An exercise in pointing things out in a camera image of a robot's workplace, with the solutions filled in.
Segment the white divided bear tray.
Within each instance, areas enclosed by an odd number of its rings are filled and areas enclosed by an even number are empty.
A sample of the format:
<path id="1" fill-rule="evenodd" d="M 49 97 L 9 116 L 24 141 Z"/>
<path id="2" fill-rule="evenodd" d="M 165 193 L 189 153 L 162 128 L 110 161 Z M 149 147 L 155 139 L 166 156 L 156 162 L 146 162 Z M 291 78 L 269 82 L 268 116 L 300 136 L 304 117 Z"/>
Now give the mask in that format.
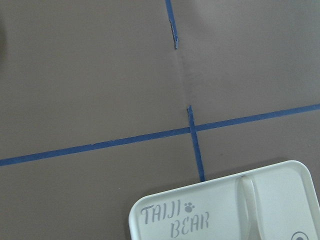
<path id="1" fill-rule="evenodd" d="M 139 199 L 133 240 L 317 240 L 320 206 L 308 168 L 288 160 Z"/>

